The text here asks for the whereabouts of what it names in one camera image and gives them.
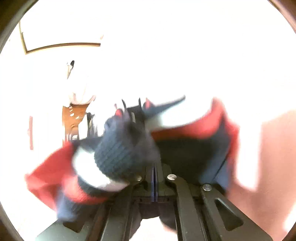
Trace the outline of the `navy red varsity jacket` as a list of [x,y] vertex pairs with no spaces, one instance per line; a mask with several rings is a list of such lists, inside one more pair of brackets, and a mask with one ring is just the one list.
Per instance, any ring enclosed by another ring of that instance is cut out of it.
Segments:
[[102,136],[64,144],[27,174],[27,189],[59,220],[70,222],[159,162],[190,184],[226,189],[239,128],[218,99],[201,117],[185,103],[184,98],[161,105],[147,100],[118,109],[105,122]]

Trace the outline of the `brown wooden headboard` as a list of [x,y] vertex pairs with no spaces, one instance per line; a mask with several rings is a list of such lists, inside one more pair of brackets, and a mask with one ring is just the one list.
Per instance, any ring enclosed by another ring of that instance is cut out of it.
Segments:
[[63,142],[79,140],[87,137],[88,121],[86,109],[89,104],[75,105],[62,108],[62,124],[64,127]]

